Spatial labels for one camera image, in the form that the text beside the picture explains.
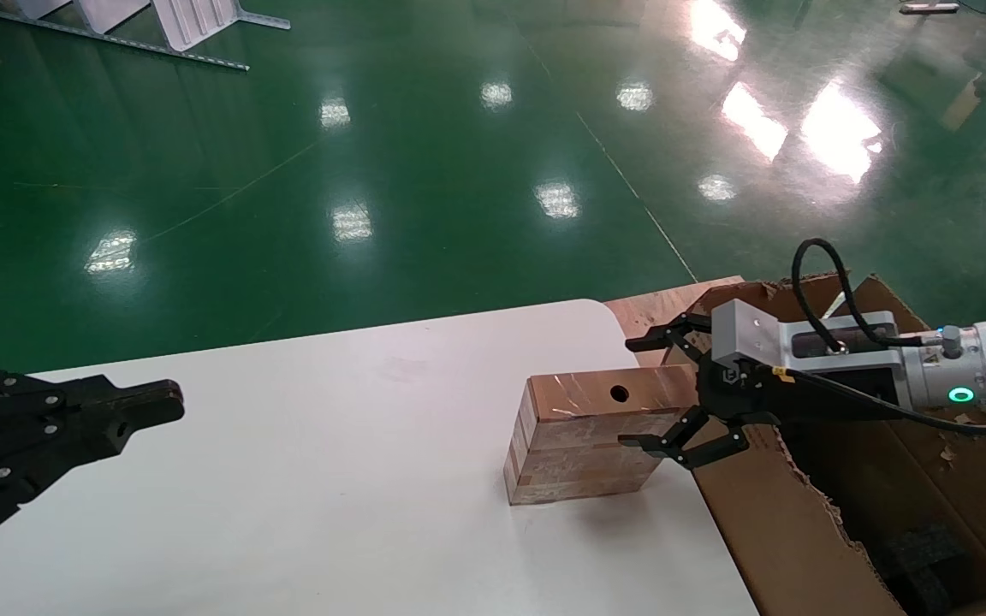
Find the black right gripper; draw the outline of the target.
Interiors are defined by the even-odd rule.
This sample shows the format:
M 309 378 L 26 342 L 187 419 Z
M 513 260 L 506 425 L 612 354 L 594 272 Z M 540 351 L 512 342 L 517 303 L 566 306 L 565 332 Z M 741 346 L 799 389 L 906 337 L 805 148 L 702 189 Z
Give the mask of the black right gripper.
M 696 365 L 702 351 L 687 336 L 711 333 L 710 317 L 681 313 L 669 323 L 653 326 L 638 338 L 626 339 L 631 353 L 678 351 Z M 750 448 L 746 426 L 780 424 L 843 424 L 844 422 L 903 420 L 892 371 L 864 368 L 841 373 L 801 373 L 785 376 L 751 360 L 727 368 L 706 358 L 698 373 L 698 405 L 649 410 L 650 416 L 673 416 L 661 435 L 625 432 L 619 445 L 640 449 L 653 459 L 672 459 L 686 471 L 728 459 Z M 725 434 L 690 446 L 709 421 L 725 428 Z

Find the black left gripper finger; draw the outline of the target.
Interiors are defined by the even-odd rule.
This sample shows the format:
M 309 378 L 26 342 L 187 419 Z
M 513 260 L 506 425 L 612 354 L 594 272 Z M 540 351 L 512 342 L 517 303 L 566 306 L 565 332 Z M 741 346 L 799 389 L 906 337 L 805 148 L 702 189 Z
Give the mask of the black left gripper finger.
M 181 402 L 114 403 L 0 420 L 0 526 L 82 465 L 121 455 L 137 430 L 184 417 Z
M 87 376 L 48 382 L 0 368 L 0 436 L 19 435 L 24 426 L 71 424 L 105 418 L 130 429 L 172 424 L 185 414 L 184 395 L 173 381 L 117 387 L 109 378 Z

